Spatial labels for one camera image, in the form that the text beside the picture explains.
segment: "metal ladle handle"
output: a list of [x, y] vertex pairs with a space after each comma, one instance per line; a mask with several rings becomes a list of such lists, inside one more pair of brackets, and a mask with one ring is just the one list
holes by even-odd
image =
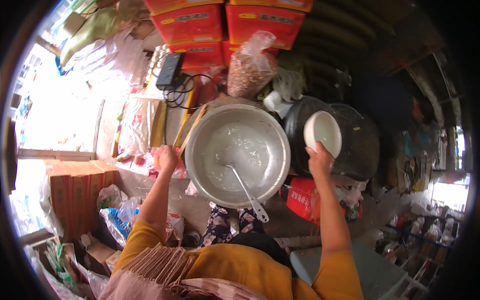
[[261, 222], [267, 223], [270, 220], [270, 218], [268, 217], [268, 214], [264, 210], [263, 206], [260, 204], [260, 202], [258, 202], [258, 200], [255, 197], [252, 196], [249, 189], [247, 188], [247, 185], [243, 182], [242, 178], [237, 173], [237, 170], [232, 165], [227, 165], [227, 167], [232, 169], [235, 176], [237, 176], [237, 179], [239, 180], [241, 187], [245, 191], [245, 194], [247, 194], [247, 198], [250, 201], [250, 204], [252, 205], [253, 210], [257, 214], [257, 217], [260, 219]]

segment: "hand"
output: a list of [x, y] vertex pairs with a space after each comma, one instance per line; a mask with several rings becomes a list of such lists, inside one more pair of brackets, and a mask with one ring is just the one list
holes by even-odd
[[158, 164], [162, 171], [173, 173], [177, 166], [177, 153], [170, 145], [162, 145], [158, 155]]
[[317, 151], [310, 147], [305, 147], [310, 159], [308, 160], [308, 169], [313, 178], [327, 177], [330, 175], [333, 167], [333, 156], [325, 149], [322, 142], [317, 141]]

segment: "floral pants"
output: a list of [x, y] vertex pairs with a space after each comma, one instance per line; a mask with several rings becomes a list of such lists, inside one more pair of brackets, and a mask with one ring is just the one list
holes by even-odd
[[[240, 232], [265, 233], [262, 223], [252, 208], [241, 208], [239, 212]], [[230, 216], [225, 208], [215, 206], [208, 219], [207, 229], [198, 243], [198, 248], [228, 243], [233, 238], [230, 232]]]

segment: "white bowl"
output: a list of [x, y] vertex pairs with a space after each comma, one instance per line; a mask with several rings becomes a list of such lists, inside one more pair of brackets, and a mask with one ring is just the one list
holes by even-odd
[[342, 149], [342, 133], [335, 118], [326, 111], [317, 111], [308, 118], [303, 127], [303, 139], [307, 147], [317, 150], [316, 142], [324, 144], [333, 158], [337, 158]]

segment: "light blue stool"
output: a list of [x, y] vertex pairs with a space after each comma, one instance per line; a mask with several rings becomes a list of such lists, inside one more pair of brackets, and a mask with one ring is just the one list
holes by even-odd
[[[407, 278], [407, 272], [368, 248], [361, 241], [352, 241], [352, 253], [364, 300], [390, 300]], [[290, 262], [295, 272], [310, 286], [318, 273], [321, 255], [321, 247], [296, 250], [290, 255]]]

